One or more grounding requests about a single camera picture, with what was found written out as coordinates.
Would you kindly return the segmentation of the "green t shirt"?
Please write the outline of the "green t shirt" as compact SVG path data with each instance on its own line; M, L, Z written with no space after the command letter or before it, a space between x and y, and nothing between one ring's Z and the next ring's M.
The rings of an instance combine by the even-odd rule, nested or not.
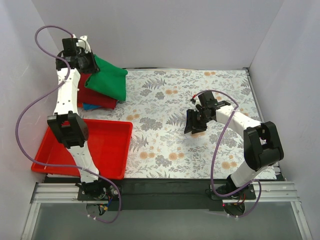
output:
M100 71L92 73L85 81L84 86L87 89L124 102L127 96L126 77L128 71L112 65L96 54L94 55L94 59Z

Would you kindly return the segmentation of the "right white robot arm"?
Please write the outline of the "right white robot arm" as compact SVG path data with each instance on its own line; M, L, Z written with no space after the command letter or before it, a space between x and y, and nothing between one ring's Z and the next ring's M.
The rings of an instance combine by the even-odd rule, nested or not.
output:
M204 90L192 96L193 109L186 112L184 133L197 134L207 130L207 124L215 121L224 125L223 132L231 129L243 140L244 161L230 174L226 183L213 193L220 198L237 199L245 188L256 181L256 176L284 158L284 151L276 125L261 122L239 112L238 103L218 101L213 90Z

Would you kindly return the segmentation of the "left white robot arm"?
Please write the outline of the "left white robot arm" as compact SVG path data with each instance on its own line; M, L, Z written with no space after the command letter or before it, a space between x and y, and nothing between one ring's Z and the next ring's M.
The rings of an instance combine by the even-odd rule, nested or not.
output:
M79 116L77 105L81 74L98 73L100 68L86 35L64 38L62 45L63 50L55 60L60 87L53 115L47 117L47 123L57 141L73 158L84 194L101 200L107 195L107 190L99 179L99 170L89 151L89 129Z

